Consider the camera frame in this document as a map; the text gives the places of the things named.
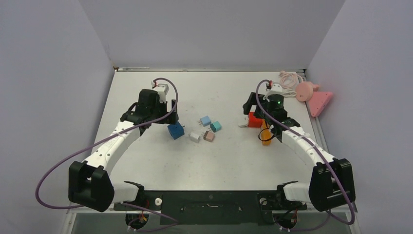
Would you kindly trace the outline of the blue cube socket adapter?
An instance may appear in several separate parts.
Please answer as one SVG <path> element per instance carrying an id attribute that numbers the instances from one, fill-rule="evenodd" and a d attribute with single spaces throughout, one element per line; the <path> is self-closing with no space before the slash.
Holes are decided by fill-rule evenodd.
<path id="1" fill-rule="evenodd" d="M 169 134 L 174 140 L 185 135 L 184 126 L 178 121 L 175 124 L 169 124 L 167 128 Z"/>

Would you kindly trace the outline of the red cube socket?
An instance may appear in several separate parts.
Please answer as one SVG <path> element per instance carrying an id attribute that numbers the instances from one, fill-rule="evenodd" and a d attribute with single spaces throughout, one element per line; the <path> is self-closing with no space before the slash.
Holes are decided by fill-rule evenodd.
<path id="1" fill-rule="evenodd" d="M 255 117 L 254 112 L 248 114 L 248 127 L 249 128 L 261 128 L 263 125 L 263 120 L 261 118 Z"/>

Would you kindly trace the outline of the white plug charger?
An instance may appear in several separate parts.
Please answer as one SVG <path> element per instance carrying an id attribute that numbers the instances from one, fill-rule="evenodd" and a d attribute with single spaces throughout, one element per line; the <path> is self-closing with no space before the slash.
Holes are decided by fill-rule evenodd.
<path id="1" fill-rule="evenodd" d="M 188 136 L 189 136 L 189 139 L 195 143 L 199 143 L 201 140 L 201 136 L 195 132 L 190 132 Z"/>

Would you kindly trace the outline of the orange power strip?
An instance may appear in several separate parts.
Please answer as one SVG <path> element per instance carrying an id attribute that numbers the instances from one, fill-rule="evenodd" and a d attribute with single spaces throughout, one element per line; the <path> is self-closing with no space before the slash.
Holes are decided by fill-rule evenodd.
<path id="1" fill-rule="evenodd" d="M 261 131 L 259 133 L 259 140 L 263 146 L 268 146 L 271 144 L 272 133 L 269 131 L 269 125 L 266 121 L 262 120 Z"/>

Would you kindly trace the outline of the light blue plug charger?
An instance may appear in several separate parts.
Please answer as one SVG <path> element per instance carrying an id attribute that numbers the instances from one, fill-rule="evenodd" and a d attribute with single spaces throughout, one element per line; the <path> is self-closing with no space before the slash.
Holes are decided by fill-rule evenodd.
<path id="1" fill-rule="evenodd" d="M 203 127 L 209 126 L 211 124 L 211 119 L 209 116 L 204 116 L 199 119 L 199 124 Z"/>

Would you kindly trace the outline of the pink brown plug charger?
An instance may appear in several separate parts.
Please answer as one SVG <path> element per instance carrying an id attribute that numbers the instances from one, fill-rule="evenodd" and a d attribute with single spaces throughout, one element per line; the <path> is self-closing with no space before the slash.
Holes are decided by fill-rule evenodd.
<path id="1" fill-rule="evenodd" d="M 208 142 L 213 142 L 215 139 L 215 133 L 212 131 L 205 131 L 203 133 L 203 140 Z"/>

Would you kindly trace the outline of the teal plug charger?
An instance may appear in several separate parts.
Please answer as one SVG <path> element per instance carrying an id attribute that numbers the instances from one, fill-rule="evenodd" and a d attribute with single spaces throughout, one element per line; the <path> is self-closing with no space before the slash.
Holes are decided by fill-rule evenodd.
<path id="1" fill-rule="evenodd" d="M 222 125 L 220 124 L 219 121 L 215 121 L 215 122 L 210 123 L 209 128 L 211 129 L 212 132 L 215 133 L 222 129 Z"/>

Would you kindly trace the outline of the white adapter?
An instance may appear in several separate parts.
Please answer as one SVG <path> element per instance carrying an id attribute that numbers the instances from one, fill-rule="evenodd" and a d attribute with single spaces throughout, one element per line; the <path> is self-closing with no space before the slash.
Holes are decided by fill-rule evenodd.
<path id="1" fill-rule="evenodd" d="M 240 128 L 247 128 L 249 126 L 249 117 L 241 117 L 239 118 L 237 125 Z"/>

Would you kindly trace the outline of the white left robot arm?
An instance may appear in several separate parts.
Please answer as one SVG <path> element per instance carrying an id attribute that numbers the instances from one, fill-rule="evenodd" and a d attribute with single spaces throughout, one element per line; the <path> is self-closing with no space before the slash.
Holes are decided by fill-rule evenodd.
<path id="1" fill-rule="evenodd" d="M 73 162 L 69 167 L 68 198 L 71 202 L 99 212 L 111 204 L 126 202 L 132 209 L 144 206 L 144 186 L 131 181 L 112 183 L 110 174 L 128 147 L 152 123 L 175 124 L 175 110 L 167 111 L 167 84 L 140 91 L 138 101 L 121 116 L 111 133 L 111 139 L 102 143 L 84 161 Z"/>

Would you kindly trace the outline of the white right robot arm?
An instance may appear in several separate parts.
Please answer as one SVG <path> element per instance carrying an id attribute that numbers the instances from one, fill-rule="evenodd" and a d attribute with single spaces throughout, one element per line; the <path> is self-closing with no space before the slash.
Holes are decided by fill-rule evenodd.
<path id="1" fill-rule="evenodd" d="M 243 104 L 243 113 L 250 114 L 262 122 L 261 142 L 278 140 L 293 151 L 310 169 L 310 181 L 302 183 L 289 181 L 277 186 L 275 198 L 267 198 L 282 209 L 297 208 L 310 203 L 317 211 L 324 212 L 342 205 L 352 204 L 356 199 L 351 163 L 338 159 L 317 145 L 303 130 L 301 125 L 288 115 L 283 105 L 284 97 L 279 94 L 262 95 L 250 93 Z"/>

